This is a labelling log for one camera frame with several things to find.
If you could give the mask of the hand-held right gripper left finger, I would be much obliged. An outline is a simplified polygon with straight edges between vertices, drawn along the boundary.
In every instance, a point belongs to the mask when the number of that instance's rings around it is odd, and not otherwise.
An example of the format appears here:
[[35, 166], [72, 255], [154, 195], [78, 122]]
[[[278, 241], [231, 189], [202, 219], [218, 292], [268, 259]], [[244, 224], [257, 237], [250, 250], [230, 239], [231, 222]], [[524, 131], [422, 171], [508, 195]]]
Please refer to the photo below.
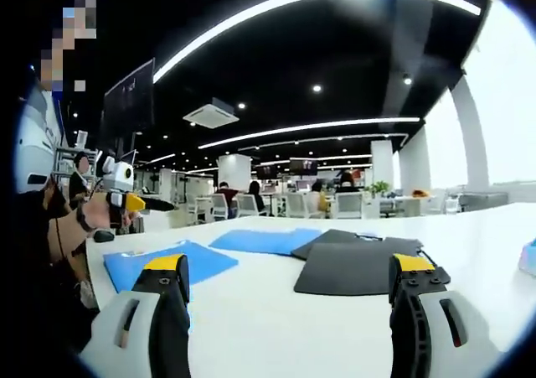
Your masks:
[[96, 316], [81, 360], [96, 377], [190, 377], [189, 300], [186, 255], [149, 261]]

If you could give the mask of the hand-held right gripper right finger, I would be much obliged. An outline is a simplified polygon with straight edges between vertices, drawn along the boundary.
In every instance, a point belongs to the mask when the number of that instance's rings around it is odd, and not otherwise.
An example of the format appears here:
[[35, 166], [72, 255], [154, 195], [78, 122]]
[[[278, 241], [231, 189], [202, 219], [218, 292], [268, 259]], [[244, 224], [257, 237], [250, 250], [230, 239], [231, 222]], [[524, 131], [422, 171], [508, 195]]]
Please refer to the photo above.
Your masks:
[[425, 257], [390, 257], [392, 377], [483, 377], [500, 359], [486, 319], [450, 281]]

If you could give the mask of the person's left hand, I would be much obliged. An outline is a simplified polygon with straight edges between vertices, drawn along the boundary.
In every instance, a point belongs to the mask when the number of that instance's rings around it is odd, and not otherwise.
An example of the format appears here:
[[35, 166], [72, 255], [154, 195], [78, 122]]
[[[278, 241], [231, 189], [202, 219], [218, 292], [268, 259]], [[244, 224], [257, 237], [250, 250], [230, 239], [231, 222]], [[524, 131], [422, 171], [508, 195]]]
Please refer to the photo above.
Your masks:
[[140, 214], [111, 206], [106, 193], [93, 194], [82, 204], [85, 223], [94, 230], [121, 229], [129, 227]]

